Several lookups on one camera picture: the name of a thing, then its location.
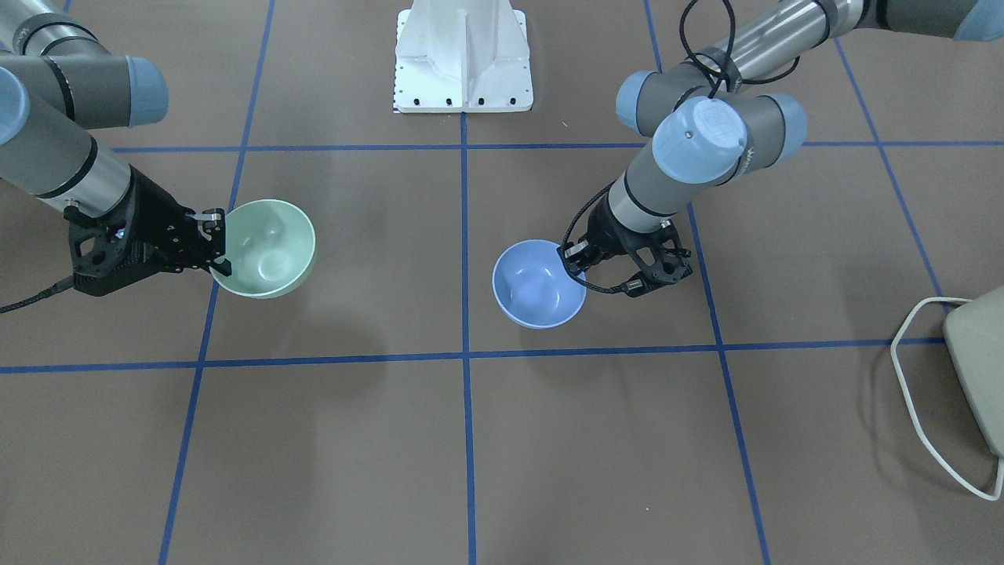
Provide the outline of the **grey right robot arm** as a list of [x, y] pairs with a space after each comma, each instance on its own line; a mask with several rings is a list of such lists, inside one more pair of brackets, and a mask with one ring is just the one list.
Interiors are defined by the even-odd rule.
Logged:
[[72, 272], [11, 312], [68, 289], [100, 297], [159, 272], [230, 275], [223, 209], [194, 211], [93, 136], [155, 124], [164, 75], [111, 54], [82, 22], [46, 1], [4, 1], [2, 179], [68, 222]]

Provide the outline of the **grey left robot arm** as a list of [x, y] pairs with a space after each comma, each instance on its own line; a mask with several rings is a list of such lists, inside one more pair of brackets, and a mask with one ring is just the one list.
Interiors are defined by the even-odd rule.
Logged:
[[802, 147], [806, 111], [788, 94], [745, 99], [798, 67], [811, 49], [856, 29], [993, 42], [1000, 1], [778, 1], [745, 25], [724, 2], [727, 35], [691, 46], [688, 2], [678, 23], [685, 59], [663, 72], [628, 76], [617, 94], [621, 124], [648, 143], [612, 183], [580, 209], [587, 231], [562, 237], [564, 279], [581, 289], [639, 297], [692, 275], [674, 215], [703, 191], [781, 164]]

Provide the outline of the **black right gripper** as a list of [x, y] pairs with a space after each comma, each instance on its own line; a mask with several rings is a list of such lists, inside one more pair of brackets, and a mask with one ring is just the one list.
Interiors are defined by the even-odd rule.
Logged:
[[225, 217], [221, 208], [195, 213], [132, 168], [126, 196], [107, 214], [94, 218], [79, 204], [67, 207], [73, 289], [102, 297], [185, 268], [229, 278], [233, 268], [225, 251], [206, 250], [204, 237], [222, 236]]

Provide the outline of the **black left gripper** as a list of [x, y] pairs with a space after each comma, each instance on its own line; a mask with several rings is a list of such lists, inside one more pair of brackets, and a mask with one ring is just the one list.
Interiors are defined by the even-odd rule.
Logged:
[[587, 279], [585, 272], [600, 262], [620, 255], [630, 257], [637, 272], [613, 290], [632, 299], [680, 283], [693, 273], [691, 251], [681, 247], [673, 223], [649, 233], [635, 232], [617, 221], [607, 196], [589, 213], [587, 241], [562, 244], [557, 255], [570, 278], [579, 280]]

